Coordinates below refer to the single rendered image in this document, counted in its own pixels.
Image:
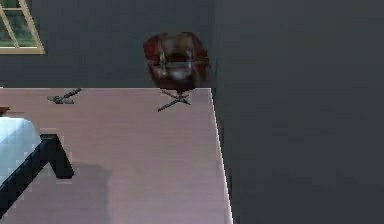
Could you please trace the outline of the window with pale wooden frame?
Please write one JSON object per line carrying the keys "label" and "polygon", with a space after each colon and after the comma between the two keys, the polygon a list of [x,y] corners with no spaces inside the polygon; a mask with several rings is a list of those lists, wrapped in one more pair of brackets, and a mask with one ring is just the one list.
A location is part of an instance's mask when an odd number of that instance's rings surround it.
{"label": "window with pale wooden frame", "polygon": [[43,55],[29,0],[0,0],[0,55]]}

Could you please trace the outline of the grey chair base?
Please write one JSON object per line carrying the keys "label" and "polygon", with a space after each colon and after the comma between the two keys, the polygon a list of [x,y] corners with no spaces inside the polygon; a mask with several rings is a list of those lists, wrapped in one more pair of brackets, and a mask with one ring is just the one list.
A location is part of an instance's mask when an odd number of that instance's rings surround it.
{"label": "grey chair base", "polygon": [[81,88],[72,89],[63,96],[48,96],[47,99],[55,104],[74,104],[72,96],[77,95],[82,91]]}

